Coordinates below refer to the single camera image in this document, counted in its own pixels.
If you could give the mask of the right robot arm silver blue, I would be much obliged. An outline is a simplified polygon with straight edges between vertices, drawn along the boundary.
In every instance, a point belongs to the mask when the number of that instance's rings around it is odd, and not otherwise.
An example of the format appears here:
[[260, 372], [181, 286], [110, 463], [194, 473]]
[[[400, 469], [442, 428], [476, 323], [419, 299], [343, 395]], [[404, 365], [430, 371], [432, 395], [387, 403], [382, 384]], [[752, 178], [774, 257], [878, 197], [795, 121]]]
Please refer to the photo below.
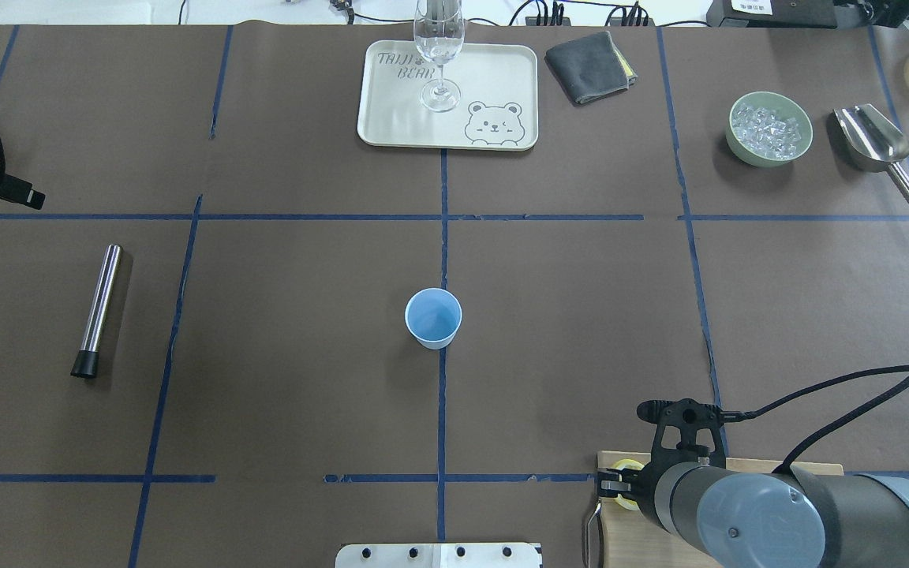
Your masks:
[[723, 567], [909, 567], [909, 479], [822, 475], [779, 465], [769, 473], [728, 468], [720, 427], [739, 420], [691, 398], [639, 404], [654, 425], [649, 461], [596, 471], [593, 511], [583, 528], [608, 554], [604, 514], [629, 501], [651, 525]]

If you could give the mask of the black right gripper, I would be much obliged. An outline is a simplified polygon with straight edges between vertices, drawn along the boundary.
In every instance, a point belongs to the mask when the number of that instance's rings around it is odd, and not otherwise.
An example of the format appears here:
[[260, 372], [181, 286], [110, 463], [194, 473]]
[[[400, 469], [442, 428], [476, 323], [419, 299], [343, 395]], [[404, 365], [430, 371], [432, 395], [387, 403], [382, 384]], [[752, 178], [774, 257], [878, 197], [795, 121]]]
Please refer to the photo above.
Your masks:
[[[597, 496], [619, 501], [650, 501], [671, 467], [684, 463], [723, 467], [720, 427], [723, 410], [693, 399], [649, 400], [636, 407], [639, 420], [654, 425], [652, 453], [642, 471], [598, 469]], [[631, 481], [632, 485], [623, 482]]]

